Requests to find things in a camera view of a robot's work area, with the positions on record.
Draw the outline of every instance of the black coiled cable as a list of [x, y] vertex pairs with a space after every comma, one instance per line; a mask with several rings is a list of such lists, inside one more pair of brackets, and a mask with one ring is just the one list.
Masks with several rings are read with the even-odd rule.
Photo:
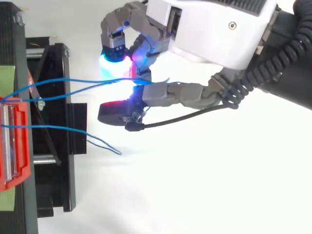
[[222, 99], [224, 105], [237, 109], [249, 92], [280, 76], [285, 68], [297, 62], [312, 48], [312, 1], [296, 0], [293, 11], [300, 20], [295, 39], [278, 54], [247, 71], [242, 79], [233, 82]]

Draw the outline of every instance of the screw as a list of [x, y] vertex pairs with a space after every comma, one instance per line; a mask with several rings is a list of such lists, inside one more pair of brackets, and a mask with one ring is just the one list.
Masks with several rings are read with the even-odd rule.
[[45, 102], [44, 101], [38, 101], [37, 106], [38, 106], [38, 109], [40, 111], [43, 111], [43, 108], [45, 107]]
[[234, 30], [236, 27], [237, 27], [237, 24], [236, 24], [235, 22], [229, 23], [229, 28], [230, 28], [231, 30]]
[[26, 13], [25, 12], [18, 11], [14, 19], [15, 19], [15, 23], [17, 23], [19, 26], [26, 25]]
[[67, 57], [67, 58], [69, 58], [70, 57], [70, 50], [68, 49], [68, 48], [66, 48], [65, 49], [65, 51], [64, 51], [64, 55], [65, 55], [65, 57]]

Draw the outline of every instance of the green tape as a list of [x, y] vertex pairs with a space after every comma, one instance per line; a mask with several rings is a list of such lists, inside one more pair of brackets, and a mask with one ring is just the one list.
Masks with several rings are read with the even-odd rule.
[[[4, 97], [13, 93], [14, 77], [15, 66], [0, 66], [0, 96]], [[14, 204], [15, 188], [0, 192], [0, 211], [14, 211]]]
[[0, 193], [0, 211], [14, 211], [15, 187]]
[[15, 66], [0, 66], [0, 96], [7, 96], [13, 93], [14, 75]]

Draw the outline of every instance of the cable connector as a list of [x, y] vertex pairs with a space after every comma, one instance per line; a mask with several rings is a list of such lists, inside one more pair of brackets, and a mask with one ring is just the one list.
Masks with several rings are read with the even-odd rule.
[[145, 129], [145, 124], [128, 122], [125, 126], [125, 129], [129, 132], [140, 132]]

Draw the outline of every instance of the red plastic holder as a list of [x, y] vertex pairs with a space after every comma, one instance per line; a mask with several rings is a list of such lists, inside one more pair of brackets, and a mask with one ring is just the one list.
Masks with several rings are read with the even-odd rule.
[[[7, 100], [14, 102], [0, 103], [1, 125], [27, 125], [27, 103]], [[30, 173], [28, 129], [0, 127], [0, 192], [21, 184]]]

